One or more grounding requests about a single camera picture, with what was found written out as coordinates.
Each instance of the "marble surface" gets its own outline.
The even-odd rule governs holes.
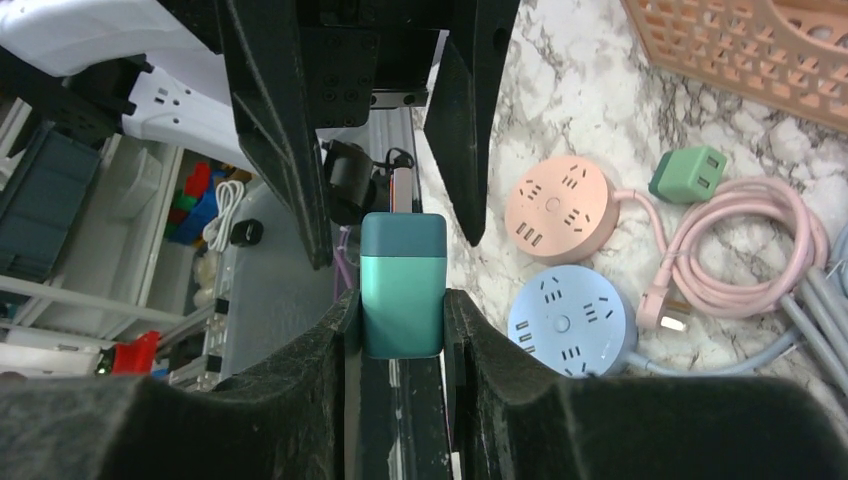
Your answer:
[[[618,0],[527,0],[521,6],[490,146],[486,234],[476,248],[456,224],[421,131],[424,111],[414,115],[424,208],[448,219],[449,286],[467,290],[501,331],[523,283],[544,269],[508,240],[505,199],[526,170],[553,155],[589,157],[616,186],[644,191],[663,152],[709,144],[728,156],[726,178],[789,181],[831,238],[848,221],[848,136],[650,67]],[[683,209],[662,205],[660,213],[672,232]],[[701,260],[733,283],[775,276],[792,249],[785,232],[764,219],[732,219],[714,233],[702,243]],[[646,214],[626,205],[607,245],[585,264],[635,303],[659,260]],[[666,365],[707,369],[756,353],[784,329],[784,319],[773,315],[693,315],[687,322],[685,333],[640,331],[639,351]],[[758,373],[799,383],[822,402],[843,436],[848,432],[841,395],[804,346]]]

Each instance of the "white cable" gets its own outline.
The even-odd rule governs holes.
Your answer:
[[[221,182],[215,188],[218,216],[203,227],[203,239],[209,250],[223,252],[230,243],[230,229],[236,208],[244,198],[244,184],[238,180]]]

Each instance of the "plastic basket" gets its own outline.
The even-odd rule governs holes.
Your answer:
[[[652,63],[848,132],[848,1],[622,4]]]

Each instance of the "purple cable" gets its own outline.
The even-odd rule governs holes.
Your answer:
[[[342,279],[344,279],[345,285],[347,288],[353,288],[353,276],[350,274],[350,270],[347,268],[347,260],[345,260],[344,255],[341,253],[341,249],[344,245],[346,245],[347,237],[350,235],[350,230],[342,231],[342,234],[339,236],[339,247],[333,249],[333,258],[336,261],[336,270],[335,276],[333,278],[333,300],[338,300],[340,296],[339,292],[339,273],[341,273]]]

